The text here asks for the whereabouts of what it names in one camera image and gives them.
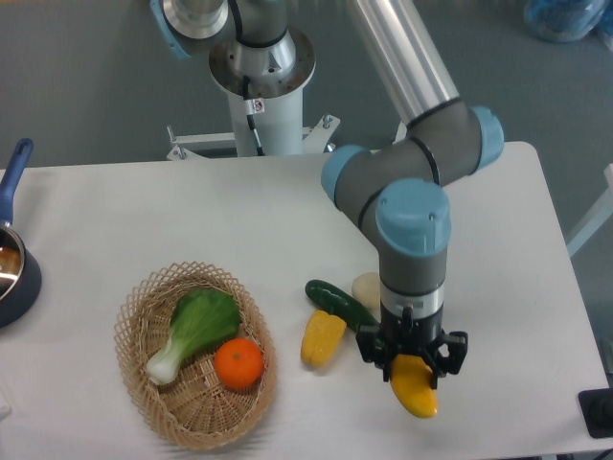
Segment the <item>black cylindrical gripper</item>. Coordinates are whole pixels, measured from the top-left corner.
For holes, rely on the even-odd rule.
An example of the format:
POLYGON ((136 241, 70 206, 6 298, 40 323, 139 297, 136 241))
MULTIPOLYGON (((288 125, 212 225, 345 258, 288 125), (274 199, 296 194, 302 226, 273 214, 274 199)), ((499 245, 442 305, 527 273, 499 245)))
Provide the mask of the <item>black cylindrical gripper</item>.
POLYGON ((358 327, 355 334, 362 359, 382 372, 389 382, 392 363, 398 355, 421 357, 432 371, 430 387, 447 374, 458 375, 468 351, 468 333, 442 331, 443 307, 435 313, 415 319, 391 313, 380 303, 380 326, 358 327))

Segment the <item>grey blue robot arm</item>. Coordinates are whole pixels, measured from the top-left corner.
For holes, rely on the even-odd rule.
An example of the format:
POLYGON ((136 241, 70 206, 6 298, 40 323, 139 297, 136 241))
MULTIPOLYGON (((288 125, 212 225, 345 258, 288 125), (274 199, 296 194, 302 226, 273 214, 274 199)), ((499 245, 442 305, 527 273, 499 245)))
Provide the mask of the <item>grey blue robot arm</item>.
MULTIPOLYGON (((284 1, 154 1, 151 9, 179 58, 209 54, 226 93, 240 156, 306 151, 303 90, 315 68, 308 38, 292 27, 284 1)), ((378 253, 381 321, 359 326, 363 359, 385 379, 414 356, 436 385, 459 373, 464 332, 442 327, 451 234, 444 187, 495 161, 504 147, 499 120, 468 107, 410 1, 351 1, 356 29, 405 126, 378 152, 336 149, 321 172, 329 199, 378 253)))

